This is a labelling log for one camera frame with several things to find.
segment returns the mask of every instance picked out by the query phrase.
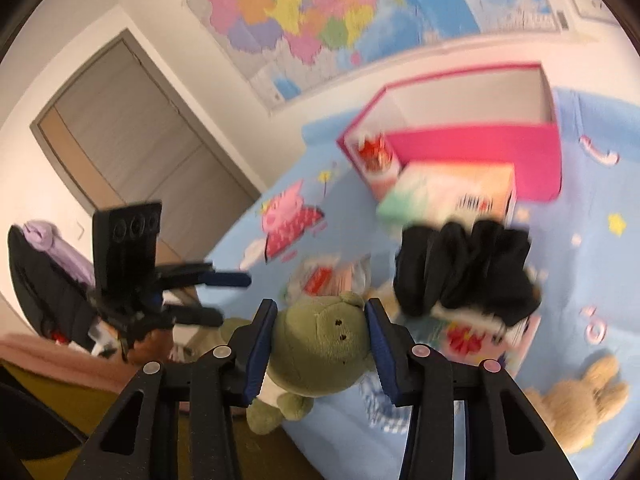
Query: checkered cloth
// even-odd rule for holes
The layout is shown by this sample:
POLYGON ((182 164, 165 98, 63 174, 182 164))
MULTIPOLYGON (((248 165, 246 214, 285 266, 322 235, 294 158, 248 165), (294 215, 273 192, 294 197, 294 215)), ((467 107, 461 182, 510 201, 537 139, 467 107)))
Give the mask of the checkered cloth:
POLYGON ((361 378, 360 393, 370 427, 380 427, 386 433, 406 433, 409 430, 411 407, 396 408, 382 391, 377 373, 366 374, 361 378))

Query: floor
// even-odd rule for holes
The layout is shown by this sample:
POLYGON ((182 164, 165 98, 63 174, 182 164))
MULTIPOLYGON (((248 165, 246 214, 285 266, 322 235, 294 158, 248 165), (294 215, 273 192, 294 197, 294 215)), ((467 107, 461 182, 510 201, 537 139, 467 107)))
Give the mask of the floor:
POLYGON ((0 294, 0 337, 9 333, 33 334, 34 332, 0 294))

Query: door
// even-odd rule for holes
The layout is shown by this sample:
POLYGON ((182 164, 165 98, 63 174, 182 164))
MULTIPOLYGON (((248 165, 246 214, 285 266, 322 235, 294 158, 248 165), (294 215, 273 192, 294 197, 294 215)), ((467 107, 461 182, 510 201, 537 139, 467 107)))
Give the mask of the door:
POLYGON ((38 129, 92 207, 162 200, 159 263, 202 260, 259 196, 125 41, 64 89, 38 129))

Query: pink pig cartoon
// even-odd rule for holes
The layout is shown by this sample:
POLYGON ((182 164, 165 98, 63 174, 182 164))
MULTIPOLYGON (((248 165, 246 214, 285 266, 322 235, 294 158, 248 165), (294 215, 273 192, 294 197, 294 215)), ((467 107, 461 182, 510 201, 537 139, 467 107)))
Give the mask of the pink pig cartoon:
POLYGON ((299 240, 307 229, 320 223, 324 213, 313 206, 305 206, 300 196, 302 180, 271 199, 262 214, 262 230, 267 239, 265 261, 273 260, 299 240))

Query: map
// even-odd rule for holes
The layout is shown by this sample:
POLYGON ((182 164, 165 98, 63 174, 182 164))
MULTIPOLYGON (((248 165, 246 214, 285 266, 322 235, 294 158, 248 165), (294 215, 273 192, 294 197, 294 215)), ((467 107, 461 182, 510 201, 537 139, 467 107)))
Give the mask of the map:
POLYGON ((558 32, 547 0, 188 0, 268 109, 370 63, 464 36, 558 32))

